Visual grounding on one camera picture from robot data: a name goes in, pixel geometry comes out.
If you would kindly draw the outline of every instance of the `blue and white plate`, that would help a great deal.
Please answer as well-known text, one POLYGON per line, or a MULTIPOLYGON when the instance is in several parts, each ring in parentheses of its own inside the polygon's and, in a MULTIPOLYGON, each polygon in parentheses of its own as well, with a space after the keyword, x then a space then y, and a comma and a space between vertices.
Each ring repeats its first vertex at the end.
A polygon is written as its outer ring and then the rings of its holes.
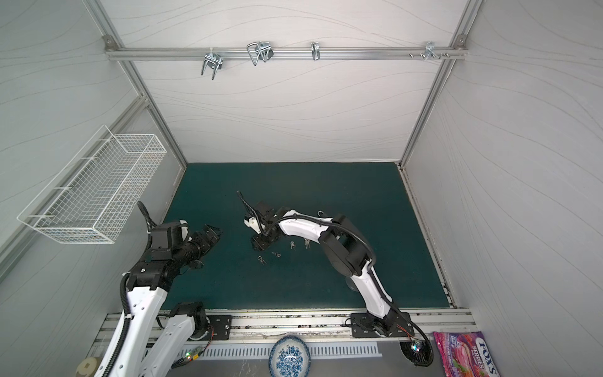
POLYGON ((272 377, 306 377, 310 372, 310 350, 298 337, 284 337, 272 347, 268 368, 272 377))

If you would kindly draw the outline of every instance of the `wavy line pattern wallpaper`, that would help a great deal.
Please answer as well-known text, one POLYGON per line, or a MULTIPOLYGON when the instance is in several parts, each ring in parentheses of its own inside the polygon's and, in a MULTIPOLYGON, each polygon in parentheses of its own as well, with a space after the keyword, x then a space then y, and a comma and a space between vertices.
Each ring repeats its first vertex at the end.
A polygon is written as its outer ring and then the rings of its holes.
MULTIPOLYGON (((448 45, 465 0, 104 0, 128 47, 448 45)), ((137 62, 190 162, 382 162, 402 156, 439 62, 137 62)))
POLYGON ((502 376, 601 376, 603 3, 488 0, 407 172, 502 376))

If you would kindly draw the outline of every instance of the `black mounting plate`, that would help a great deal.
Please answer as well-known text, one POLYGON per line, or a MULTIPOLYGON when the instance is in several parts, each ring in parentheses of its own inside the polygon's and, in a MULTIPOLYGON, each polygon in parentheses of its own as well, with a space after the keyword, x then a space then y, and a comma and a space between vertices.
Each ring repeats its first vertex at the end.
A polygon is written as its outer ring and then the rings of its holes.
MULTIPOLYGON (((410 318, 410 314, 402 312, 403 315, 407 315, 410 318)), ((351 313, 350 318, 352 319, 352 337, 354 338, 382 338, 383 336, 378 334, 376 331, 369 331, 368 329, 374 329, 374 320, 366 312, 365 313, 351 313)), ((408 331, 409 334, 414 335, 414 330, 410 323, 400 316, 396 316, 396 324, 400 325, 404 330, 408 331)), ((396 337, 407 337, 407 334, 395 328, 394 332, 388 338, 396 337)))
MULTIPOLYGON (((232 315, 208 315, 209 325, 213 327, 213 340, 228 340, 232 315)), ((207 334, 199 340, 209 340, 212 334, 207 334)))

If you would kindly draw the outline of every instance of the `perforated white strip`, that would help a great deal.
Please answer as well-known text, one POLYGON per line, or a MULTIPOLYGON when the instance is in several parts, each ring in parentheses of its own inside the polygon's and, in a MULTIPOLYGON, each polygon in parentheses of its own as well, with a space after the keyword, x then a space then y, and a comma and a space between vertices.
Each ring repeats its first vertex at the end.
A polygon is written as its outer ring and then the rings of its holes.
MULTIPOLYGON (((203 342, 187 342, 178 353, 181 358, 203 342)), ((313 342, 307 343, 310 356, 319 359, 346 359, 381 357, 375 341, 313 342)), ((268 359, 274 343, 211 344, 197 360, 261 360, 268 359)))

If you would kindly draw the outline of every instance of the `gray floor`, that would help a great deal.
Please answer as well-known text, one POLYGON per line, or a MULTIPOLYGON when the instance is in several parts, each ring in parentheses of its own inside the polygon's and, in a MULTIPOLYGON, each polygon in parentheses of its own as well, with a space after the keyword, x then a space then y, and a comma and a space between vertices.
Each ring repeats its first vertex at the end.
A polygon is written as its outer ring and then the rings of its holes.
MULTIPOLYGON (((435 343, 434 363, 427 368, 415 367, 400 351, 398 342, 379 342, 381 358, 355 358, 338 360, 314 360, 309 377, 333 376, 378 376, 378 377, 443 377, 444 368, 435 343)), ((267 360, 194 361, 184 367, 172 369, 168 377, 270 376, 267 360)))

